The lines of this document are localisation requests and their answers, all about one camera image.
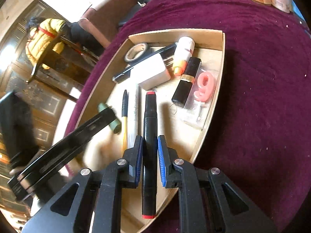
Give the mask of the black red-cap marker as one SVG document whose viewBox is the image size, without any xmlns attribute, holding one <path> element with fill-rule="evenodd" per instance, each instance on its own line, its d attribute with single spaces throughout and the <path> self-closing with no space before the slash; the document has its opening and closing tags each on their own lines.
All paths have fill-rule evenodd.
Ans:
<svg viewBox="0 0 311 233">
<path fill-rule="evenodd" d="M 145 95 L 143 139 L 142 218 L 153 219 L 156 215 L 158 167 L 158 121 L 154 91 Z"/>
</svg>

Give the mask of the green small case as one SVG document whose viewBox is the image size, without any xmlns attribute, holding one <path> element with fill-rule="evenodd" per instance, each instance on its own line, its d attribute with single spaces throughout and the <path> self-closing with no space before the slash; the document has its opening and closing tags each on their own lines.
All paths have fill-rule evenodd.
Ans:
<svg viewBox="0 0 311 233">
<path fill-rule="evenodd" d="M 121 121 L 115 114 L 115 111 L 108 106 L 106 103 L 98 104 L 98 112 L 104 111 L 106 113 L 105 117 L 109 121 L 109 128 L 113 131 L 114 134 L 121 132 Z"/>
</svg>

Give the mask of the pink nine candle pack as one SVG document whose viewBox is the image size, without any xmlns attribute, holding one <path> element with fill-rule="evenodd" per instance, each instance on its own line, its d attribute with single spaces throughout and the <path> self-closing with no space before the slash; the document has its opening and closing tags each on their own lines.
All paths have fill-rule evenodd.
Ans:
<svg viewBox="0 0 311 233">
<path fill-rule="evenodd" d="M 186 124 L 196 129 L 203 129 L 211 109 L 217 79 L 216 70 L 199 69 L 184 106 L 183 120 Z"/>
</svg>

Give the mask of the yellow black small pen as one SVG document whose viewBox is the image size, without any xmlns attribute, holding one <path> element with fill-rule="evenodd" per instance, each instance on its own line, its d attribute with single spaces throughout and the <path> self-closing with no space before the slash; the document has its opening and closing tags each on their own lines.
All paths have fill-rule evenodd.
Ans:
<svg viewBox="0 0 311 233">
<path fill-rule="evenodd" d="M 127 90 L 123 93 L 122 98 L 122 153 L 128 148 L 128 92 Z"/>
</svg>

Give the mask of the black gold-band lipstick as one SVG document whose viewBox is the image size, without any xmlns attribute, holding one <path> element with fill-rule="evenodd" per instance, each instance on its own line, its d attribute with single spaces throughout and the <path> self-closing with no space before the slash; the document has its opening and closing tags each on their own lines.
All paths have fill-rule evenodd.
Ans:
<svg viewBox="0 0 311 233">
<path fill-rule="evenodd" d="M 181 108 L 184 108 L 188 96 L 190 94 L 191 88 L 195 81 L 195 77 L 199 66 L 201 64 L 201 59 L 197 57 L 190 57 L 189 62 L 184 70 L 184 73 L 180 77 L 179 84 L 173 94 L 172 102 Z"/>
</svg>

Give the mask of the white tube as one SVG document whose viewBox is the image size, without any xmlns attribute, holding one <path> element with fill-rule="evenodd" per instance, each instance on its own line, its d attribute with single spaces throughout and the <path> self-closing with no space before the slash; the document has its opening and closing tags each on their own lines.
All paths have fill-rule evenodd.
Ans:
<svg viewBox="0 0 311 233">
<path fill-rule="evenodd" d="M 128 101 L 128 148 L 135 144 L 139 132 L 139 86 L 133 84 L 129 91 Z"/>
</svg>

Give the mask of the white orange-cap bottle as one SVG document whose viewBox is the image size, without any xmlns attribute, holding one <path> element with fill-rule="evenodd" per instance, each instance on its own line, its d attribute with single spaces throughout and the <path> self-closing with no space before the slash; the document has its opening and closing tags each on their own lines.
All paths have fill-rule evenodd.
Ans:
<svg viewBox="0 0 311 233">
<path fill-rule="evenodd" d="M 181 76 L 184 73 L 186 65 L 193 55 L 194 48 L 195 41 L 192 38 L 183 36 L 178 40 L 172 66 L 175 76 Z"/>
</svg>

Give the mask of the black tape roll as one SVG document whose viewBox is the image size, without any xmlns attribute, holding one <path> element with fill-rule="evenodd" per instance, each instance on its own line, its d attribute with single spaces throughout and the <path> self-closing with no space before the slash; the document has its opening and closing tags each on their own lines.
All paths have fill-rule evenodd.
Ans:
<svg viewBox="0 0 311 233">
<path fill-rule="evenodd" d="M 131 47 L 124 56 L 124 61 L 128 64 L 140 61 L 151 53 L 147 43 L 138 43 Z"/>
</svg>

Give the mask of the maroon tablecloth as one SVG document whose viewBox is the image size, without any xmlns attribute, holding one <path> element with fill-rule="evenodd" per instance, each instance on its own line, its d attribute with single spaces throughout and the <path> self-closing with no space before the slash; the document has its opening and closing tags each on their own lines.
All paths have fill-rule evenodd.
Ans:
<svg viewBox="0 0 311 233">
<path fill-rule="evenodd" d="M 310 35 L 293 14 L 252 0 L 151 0 L 119 31 L 222 30 L 224 72 L 196 166 L 218 167 L 280 232 L 310 232 Z"/>
</svg>

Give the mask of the cardboard box tray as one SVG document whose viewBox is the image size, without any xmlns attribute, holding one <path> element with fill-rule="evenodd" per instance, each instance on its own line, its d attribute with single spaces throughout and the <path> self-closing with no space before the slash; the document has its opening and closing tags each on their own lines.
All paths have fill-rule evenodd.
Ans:
<svg viewBox="0 0 311 233">
<path fill-rule="evenodd" d="M 181 76 L 167 67 L 160 48 L 188 37 L 195 43 L 192 59 Z M 76 108 L 80 126 L 106 103 L 122 116 L 122 97 L 129 95 L 126 132 L 98 132 L 90 145 L 100 142 L 103 152 L 97 168 L 114 168 L 112 180 L 126 171 L 140 183 L 132 189 L 112 183 L 117 216 L 116 232 L 142 232 L 151 225 L 177 193 L 180 180 L 174 162 L 194 163 L 210 126 L 221 85 L 225 34 L 221 30 L 180 28 L 130 35 L 106 63 L 99 61 Z"/>
</svg>

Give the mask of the wooden chair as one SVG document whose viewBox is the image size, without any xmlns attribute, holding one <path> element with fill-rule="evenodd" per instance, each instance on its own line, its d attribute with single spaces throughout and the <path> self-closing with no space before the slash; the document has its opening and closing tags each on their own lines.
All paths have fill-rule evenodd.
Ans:
<svg viewBox="0 0 311 233">
<path fill-rule="evenodd" d="M 54 46 L 57 43 L 64 43 L 66 46 L 70 47 L 70 49 L 76 51 L 78 54 L 83 54 L 89 60 L 91 60 L 94 64 L 98 62 L 99 57 L 94 55 L 92 52 L 85 48 L 80 48 L 73 42 L 65 39 L 62 34 L 58 34 L 58 36 L 48 45 L 45 49 L 41 57 L 38 59 L 37 64 L 33 67 L 31 75 L 26 83 L 29 85 L 31 82 L 35 81 L 39 84 L 42 84 L 49 88 L 50 90 L 54 91 L 55 93 L 61 95 L 62 97 L 69 99 L 73 102 L 77 102 L 77 98 L 71 96 L 70 94 L 66 93 L 65 91 L 53 86 L 45 82 L 44 80 L 40 79 L 37 75 L 39 68 L 44 64 L 47 65 L 50 69 L 59 72 L 60 74 L 64 75 L 65 77 L 71 79 L 72 81 L 84 85 L 87 78 L 90 75 L 86 69 L 76 65 L 74 62 L 69 61 L 62 55 L 58 54 L 53 50 Z"/>
</svg>

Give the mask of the blue label plastic bottle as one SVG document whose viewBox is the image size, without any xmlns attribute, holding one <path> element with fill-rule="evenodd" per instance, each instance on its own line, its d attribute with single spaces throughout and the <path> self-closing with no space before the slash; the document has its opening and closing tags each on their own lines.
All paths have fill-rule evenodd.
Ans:
<svg viewBox="0 0 311 233">
<path fill-rule="evenodd" d="M 292 12 L 299 19 L 301 24 L 306 24 L 305 18 L 294 1 L 292 1 Z"/>
</svg>

